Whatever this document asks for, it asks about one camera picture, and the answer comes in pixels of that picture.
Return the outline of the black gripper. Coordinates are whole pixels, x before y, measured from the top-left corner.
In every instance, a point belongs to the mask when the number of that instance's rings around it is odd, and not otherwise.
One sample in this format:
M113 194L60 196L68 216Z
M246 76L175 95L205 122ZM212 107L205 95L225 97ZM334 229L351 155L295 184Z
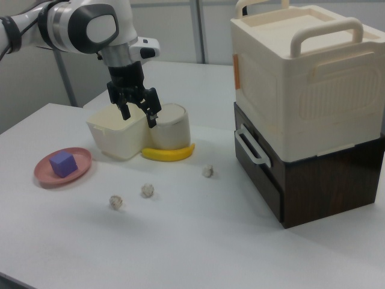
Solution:
M145 89L143 85L144 72L140 61L123 67L108 67L111 81L107 84L109 98L112 104L117 104L123 120L131 117L128 102L138 104L145 113L149 128L156 126L157 114L161 103L155 88ZM132 92L128 100L121 91Z

